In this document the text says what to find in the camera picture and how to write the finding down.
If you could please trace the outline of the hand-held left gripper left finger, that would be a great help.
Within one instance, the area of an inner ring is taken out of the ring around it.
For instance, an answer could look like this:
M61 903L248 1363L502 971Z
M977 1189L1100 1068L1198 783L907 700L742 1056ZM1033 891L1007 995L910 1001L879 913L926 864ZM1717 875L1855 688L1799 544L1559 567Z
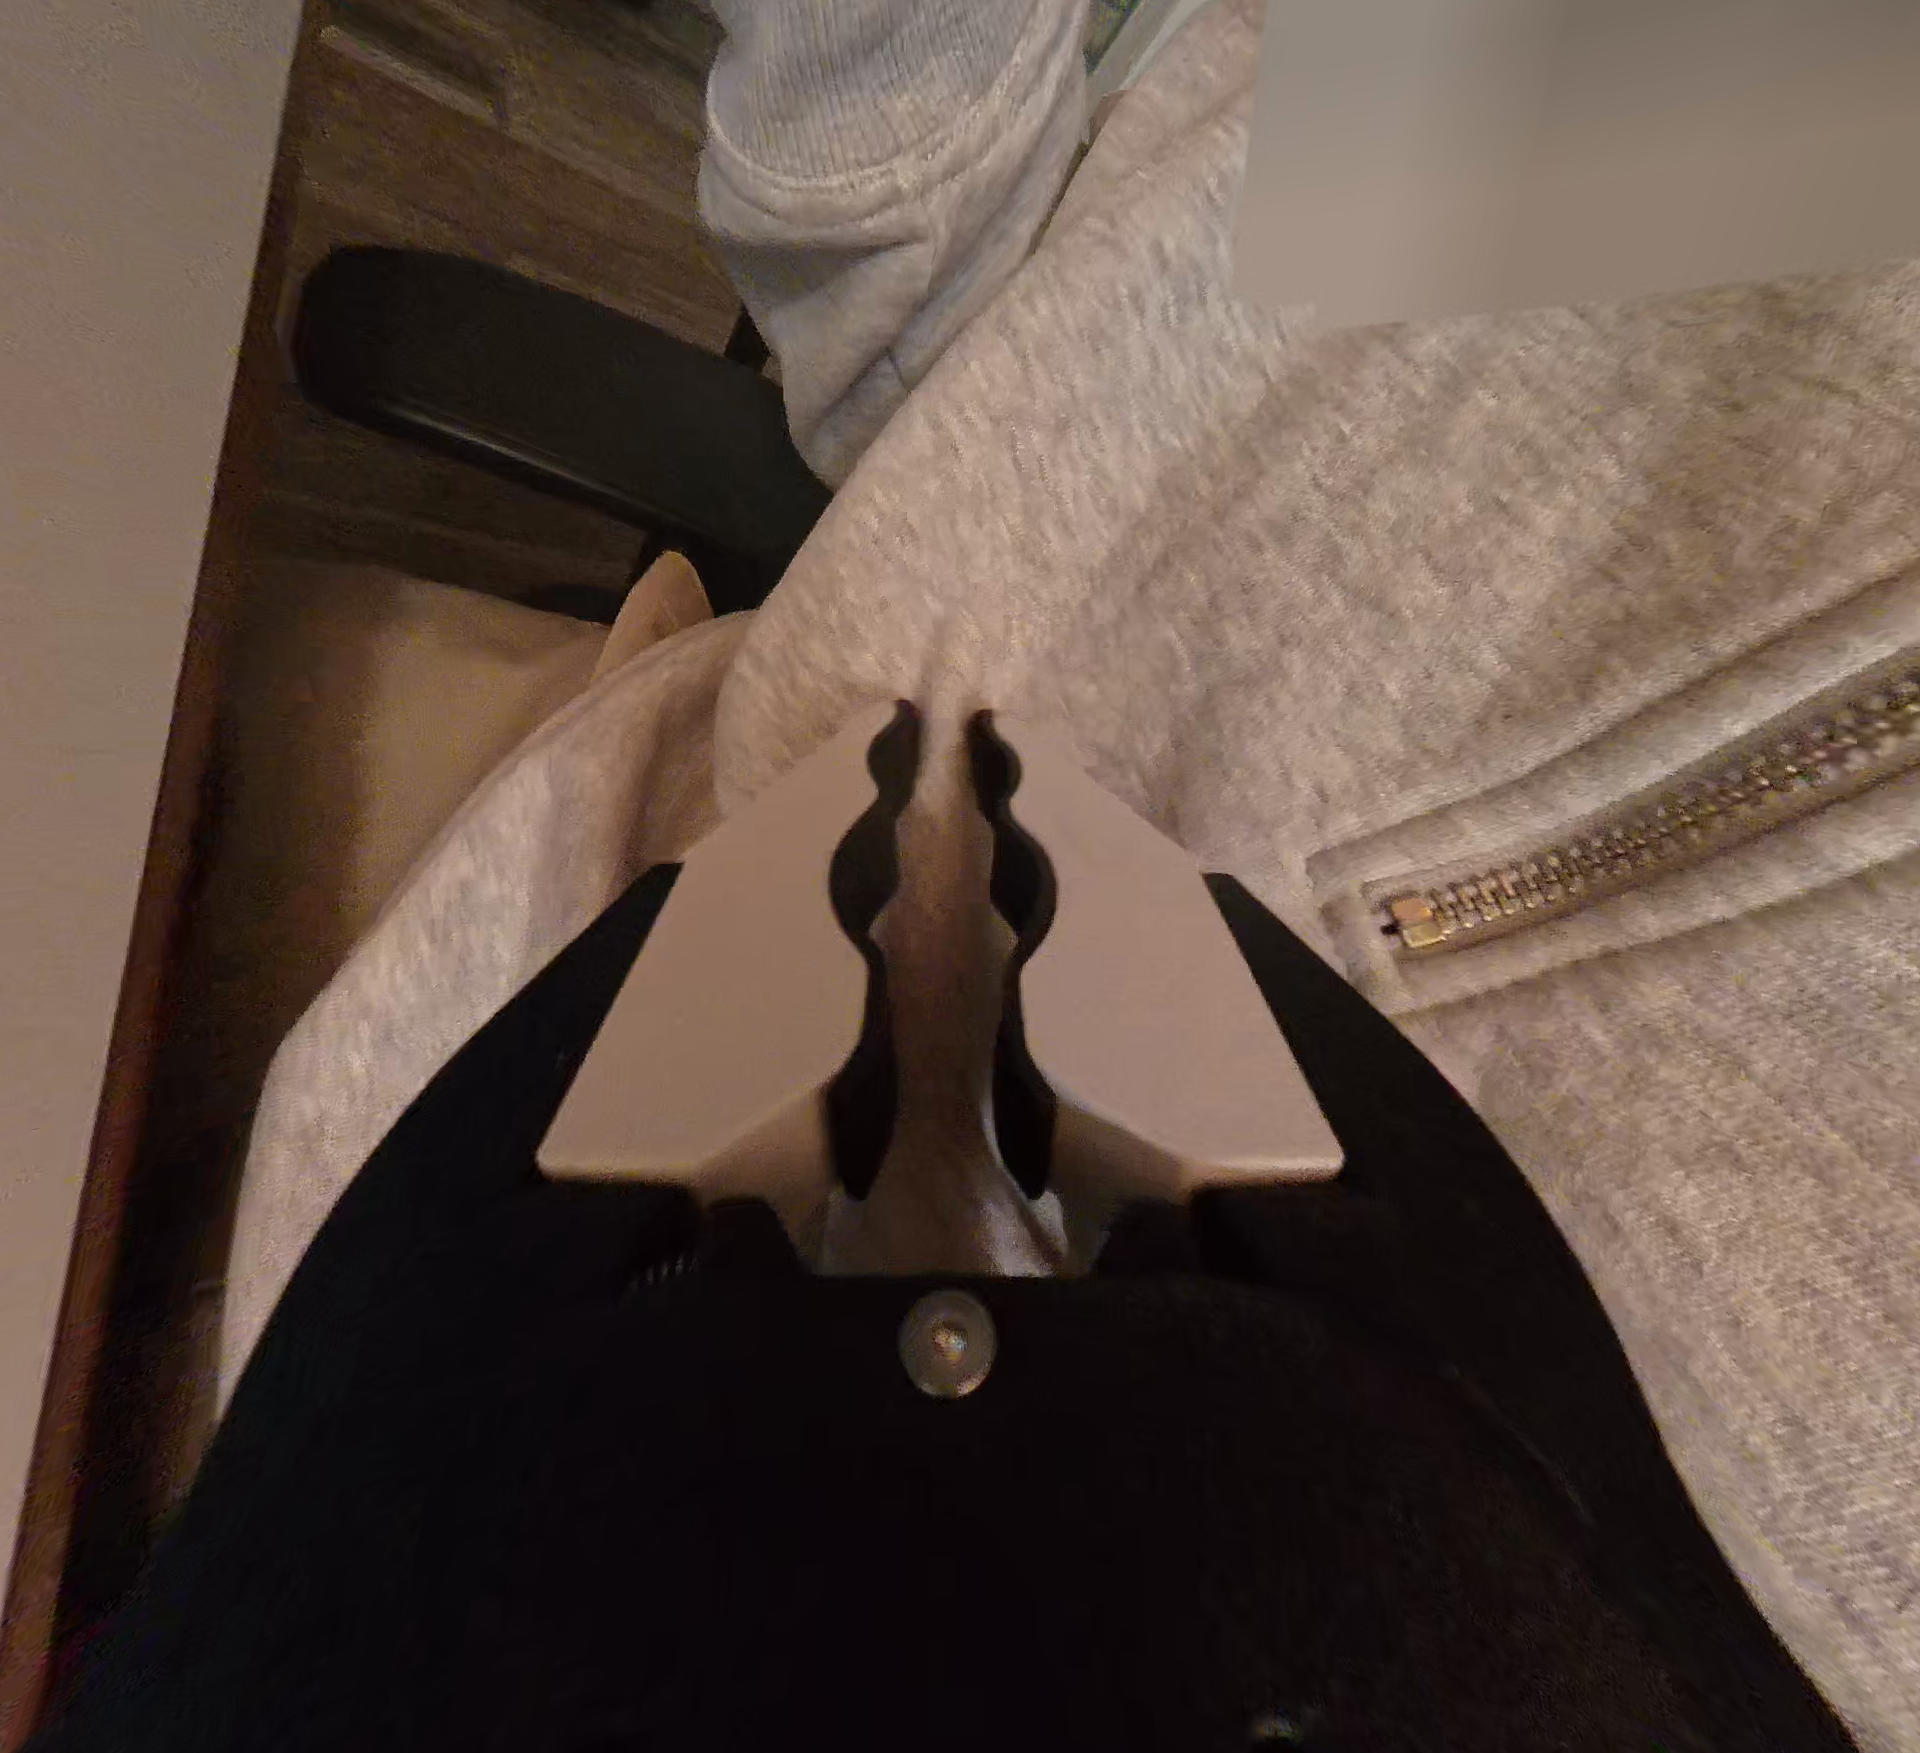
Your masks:
M672 868L543 1137L548 1181L759 1201L820 1254L899 1117L877 926L921 753L910 702L869 704Z

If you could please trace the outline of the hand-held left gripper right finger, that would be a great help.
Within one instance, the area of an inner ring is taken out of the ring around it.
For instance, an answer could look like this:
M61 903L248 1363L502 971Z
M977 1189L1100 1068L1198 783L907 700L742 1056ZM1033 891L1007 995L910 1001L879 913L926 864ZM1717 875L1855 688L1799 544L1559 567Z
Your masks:
M968 765L1007 939L992 1137L1070 1256L1138 1206L1333 1182L1343 1144L1197 861L1045 724L977 710Z

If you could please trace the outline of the person's leg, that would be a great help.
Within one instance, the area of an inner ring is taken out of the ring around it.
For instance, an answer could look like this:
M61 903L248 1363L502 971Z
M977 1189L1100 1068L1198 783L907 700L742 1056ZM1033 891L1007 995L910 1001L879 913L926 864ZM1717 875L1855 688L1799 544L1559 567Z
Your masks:
M468 793L593 680L714 608L645 556L608 621L341 557L256 567L215 724L203 897L350 940Z

